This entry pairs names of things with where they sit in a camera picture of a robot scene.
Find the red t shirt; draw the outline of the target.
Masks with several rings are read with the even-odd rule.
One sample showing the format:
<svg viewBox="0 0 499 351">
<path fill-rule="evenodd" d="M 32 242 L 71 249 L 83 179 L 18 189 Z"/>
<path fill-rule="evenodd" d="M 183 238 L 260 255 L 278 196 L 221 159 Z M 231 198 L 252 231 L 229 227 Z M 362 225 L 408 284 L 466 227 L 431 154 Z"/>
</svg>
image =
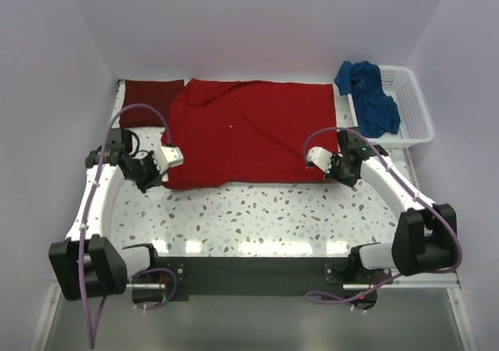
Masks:
<svg viewBox="0 0 499 351">
<path fill-rule="evenodd" d="M 318 183 L 303 145 L 335 126 L 331 84 L 193 79 L 169 106 L 172 142 L 184 162 L 166 187 L 191 190 L 237 183 Z"/>
</svg>

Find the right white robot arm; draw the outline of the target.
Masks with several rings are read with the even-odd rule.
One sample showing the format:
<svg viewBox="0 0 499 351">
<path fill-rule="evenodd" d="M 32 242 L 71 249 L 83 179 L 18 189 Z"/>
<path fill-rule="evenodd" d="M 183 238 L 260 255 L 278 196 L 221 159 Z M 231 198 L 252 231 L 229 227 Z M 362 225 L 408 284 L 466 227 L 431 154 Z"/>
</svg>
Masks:
<svg viewBox="0 0 499 351">
<path fill-rule="evenodd" d="M 340 152 L 327 154 L 326 177 L 350 187 L 364 181 L 398 218 L 391 242 L 352 248 L 347 264 L 351 280 L 364 283 L 380 269 L 396 269 L 404 276 L 454 271 L 462 262 L 454 208 L 419 192 L 386 150 L 368 142 L 357 129 L 336 132 Z"/>
</svg>

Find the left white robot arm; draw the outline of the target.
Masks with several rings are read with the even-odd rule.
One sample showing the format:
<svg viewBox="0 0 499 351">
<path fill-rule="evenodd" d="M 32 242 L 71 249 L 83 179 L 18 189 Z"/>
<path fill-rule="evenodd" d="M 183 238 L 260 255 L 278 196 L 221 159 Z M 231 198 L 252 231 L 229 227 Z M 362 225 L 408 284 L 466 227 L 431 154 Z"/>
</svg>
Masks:
<svg viewBox="0 0 499 351">
<path fill-rule="evenodd" d="M 133 184 L 141 193 L 162 186 L 167 171 L 183 163 L 173 144 L 155 144 L 143 157 L 140 140 L 129 129 L 111 129 L 103 147 L 91 151 L 85 160 L 86 186 L 76 219 L 63 241 L 53 243 L 49 261 L 63 296 L 80 300 L 80 284 L 90 298 L 124 293 L 126 284 L 137 276 L 154 282 L 161 275 L 157 252 L 149 243 L 118 248 L 111 242 L 113 211 L 120 189 Z"/>
</svg>

